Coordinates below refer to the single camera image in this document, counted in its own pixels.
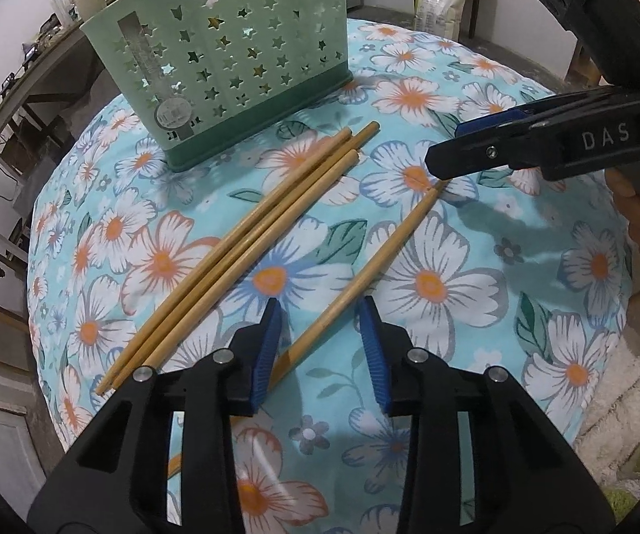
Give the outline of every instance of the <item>wooden chopstick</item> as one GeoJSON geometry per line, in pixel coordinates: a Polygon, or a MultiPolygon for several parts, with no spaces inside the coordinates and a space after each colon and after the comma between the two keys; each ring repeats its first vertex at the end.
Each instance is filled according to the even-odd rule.
{"type": "Polygon", "coordinates": [[[295,201],[248,250],[225,272],[223,277],[199,299],[198,303],[184,315],[171,333],[154,349],[144,365],[158,368],[175,351],[182,340],[187,337],[207,313],[221,300],[233,284],[250,269],[250,267],[267,251],[283,234],[288,231],[301,215],[319,200],[341,176],[359,162],[357,151],[349,151],[332,169],[325,174],[300,199],[295,201]]]}
{"type": "Polygon", "coordinates": [[[164,318],[161,324],[148,336],[147,341],[137,348],[137,352],[124,365],[122,370],[113,380],[112,387],[117,389],[127,377],[148,359],[154,349],[176,327],[180,320],[193,309],[201,297],[214,283],[221,279],[225,272],[245,253],[262,235],[288,210],[294,202],[312,188],[332,167],[351,150],[358,150],[379,131],[379,124],[372,122],[365,126],[355,137],[336,149],[317,169],[304,178],[293,190],[285,195],[285,198],[276,208],[271,210],[266,217],[241,239],[215,266],[211,267],[206,275],[199,279],[193,289],[182,299],[177,306],[164,318]]]}
{"type": "Polygon", "coordinates": [[[162,324],[164,319],[189,295],[194,286],[202,279],[225,255],[236,246],[248,232],[252,231],[279,203],[283,201],[293,187],[303,181],[314,169],[316,169],[329,155],[352,136],[349,128],[339,131],[331,140],[326,142],[320,150],[317,150],[310,158],[301,164],[292,174],[289,174],[274,190],[271,191],[258,205],[248,213],[231,231],[221,239],[218,244],[206,255],[194,270],[189,273],[175,290],[162,302],[162,304],[147,319],[145,324],[137,331],[136,335],[119,354],[112,367],[100,380],[95,392],[104,394],[110,387],[118,388],[119,384],[113,383],[121,376],[123,370],[129,375],[129,368],[125,366],[133,356],[143,347],[145,341],[162,324]]]}
{"type": "MultiPolygon", "coordinates": [[[[438,201],[448,181],[440,181],[424,196],[422,201],[409,213],[408,217],[392,233],[367,265],[358,272],[344,291],[322,312],[307,331],[305,331],[290,348],[278,358],[271,374],[270,387],[275,387],[303,358],[308,355],[315,342],[330,325],[345,311],[368,287],[379,274],[396,258],[412,233],[417,230],[429,211],[438,201]]],[[[168,476],[176,476],[181,471],[182,458],[178,454],[169,460],[168,476]]]]}

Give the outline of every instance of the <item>blue fabric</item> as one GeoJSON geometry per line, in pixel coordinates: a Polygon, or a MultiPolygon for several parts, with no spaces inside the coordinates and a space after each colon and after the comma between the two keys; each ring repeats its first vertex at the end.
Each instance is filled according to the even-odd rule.
{"type": "MultiPolygon", "coordinates": [[[[97,382],[155,305],[322,137],[382,126],[165,371],[228,344],[270,296],[285,310],[287,347],[421,200],[430,145],[462,121],[549,95],[454,42],[348,24],[354,82],[291,119],[172,174],[118,97],[47,183],[34,212],[30,325],[66,448],[107,398],[93,393],[97,382]]],[[[536,169],[489,170],[451,182],[371,292],[385,321],[453,367],[509,369],[571,441],[624,326],[630,259],[603,175],[552,183],[536,169]]],[[[182,424],[177,417],[172,455],[182,424]]],[[[409,424],[379,413],[352,312],[234,433],[248,532],[394,531],[409,424]]],[[[471,497],[466,480],[465,520],[471,497]]],[[[168,501],[176,520],[178,476],[168,501]]]]}

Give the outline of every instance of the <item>white flower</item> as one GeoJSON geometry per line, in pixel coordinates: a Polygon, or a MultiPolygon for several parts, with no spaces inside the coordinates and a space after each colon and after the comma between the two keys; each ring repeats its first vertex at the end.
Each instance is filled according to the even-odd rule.
{"type": "Polygon", "coordinates": [[[157,211],[145,198],[137,201],[139,190],[134,187],[125,190],[107,210],[97,224],[93,234],[92,254],[101,264],[110,260],[112,272],[125,272],[129,266],[127,251],[132,244],[132,237],[151,221],[157,211]]]}
{"type": "Polygon", "coordinates": [[[68,355],[77,355],[86,376],[105,373],[109,351],[127,345],[136,333],[134,321],[111,319],[109,313],[120,300],[120,285],[102,275],[82,292],[75,307],[75,330],[68,338],[68,355]]]}
{"type": "Polygon", "coordinates": [[[520,218],[523,210],[518,205],[518,200],[513,195],[500,193],[495,204],[495,210],[510,218],[520,218]]]}
{"type": "MultiPolygon", "coordinates": [[[[303,132],[299,137],[286,142],[279,149],[265,151],[256,167],[270,169],[263,181],[264,194],[270,193],[285,178],[300,167],[313,152],[322,149],[327,138],[319,138],[314,130],[303,132]]],[[[340,180],[320,198],[325,205],[340,206],[354,202],[360,193],[360,182],[351,176],[342,176],[340,180]]]]}
{"type": "Polygon", "coordinates": [[[377,84],[379,100],[372,106],[382,114],[399,113],[411,124],[434,126],[430,111],[456,112],[459,99],[435,94],[439,85],[423,78],[411,77],[398,81],[381,81],[377,84]]]}
{"type": "Polygon", "coordinates": [[[503,354],[497,349],[488,351],[487,349],[476,349],[473,353],[473,363],[471,363],[467,369],[470,372],[485,373],[488,367],[493,365],[501,365],[503,361],[503,354]]]}
{"type": "Polygon", "coordinates": [[[141,125],[140,119],[131,109],[120,109],[112,115],[109,126],[102,129],[100,142],[107,146],[115,142],[121,132],[129,132],[141,125]]]}
{"type": "Polygon", "coordinates": [[[134,156],[123,158],[115,165],[114,192],[120,194],[138,176],[140,178],[158,178],[167,170],[167,163],[164,160],[164,151],[152,137],[142,138],[135,145],[134,156]]]}
{"type": "Polygon", "coordinates": [[[572,238],[577,248],[562,254],[557,279],[572,291],[587,290],[584,306],[589,323],[598,327],[613,312],[619,294],[621,269],[616,238],[609,230],[596,236],[582,221],[575,223],[572,238]]]}
{"type": "MultiPolygon", "coordinates": [[[[396,229],[375,227],[367,239],[373,256],[396,229]]],[[[450,361],[454,321],[486,328],[505,316],[507,291],[502,273],[492,269],[460,272],[468,258],[468,240],[429,212],[401,253],[374,286],[374,300],[387,318],[401,317],[417,347],[450,361]]]]}
{"type": "Polygon", "coordinates": [[[459,110],[463,121],[502,112],[518,105],[513,97],[503,94],[490,82],[485,88],[481,88],[477,82],[471,82],[463,87],[463,94],[468,97],[468,100],[461,102],[459,110]]]}
{"type": "MultiPolygon", "coordinates": [[[[401,203],[406,209],[414,208],[438,181],[424,162],[429,147],[434,144],[423,140],[413,151],[399,141],[380,144],[370,158],[384,170],[365,176],[360,183],[360,193],[381,207],[401,203]]],[[[468,176],[456,178],[443,190],[441,197],[449,203],[464,204],[477,200],[478,187],[468,176]]]]}
{"type": "Polygon", "coordinates": [[[434,55],[424,48],[411,47],[402,42],[382,47],[384,55],[372,56],[372,64],[384,68],[388,73],[403,74],[407,68],[425,73],[435,70],[430,62],[434,55]]]}
{"type": "Polygon", "coordinates": [[[347,263],[315,265],[305,258],[327,234],[326,224],[303,217],[221,301],[221,312],[243,311],[245,321],[258,323],[271,297],[286,310],[322,312],[353,276],[347,263]]]}
{"type": "Polygon", "coordinates": [[[616,334],[595,332],[587,345],[581,317],[556,311],[547,324],[547,335],[553,360],[533,354],[525,369],[525,388],[534,399],[549,401],[546,413],[564,433],[578,408],[585,409],[594,397],[605,343],[616,334]]]}
{"type": "Polygon", "coordinates": [[[386,24],[366,24],[360,26],[362,32],[366,32],[366,40],[390,40],[392,42],[413,42],[414,33],[411,30],[399,26],[386,24]]]}

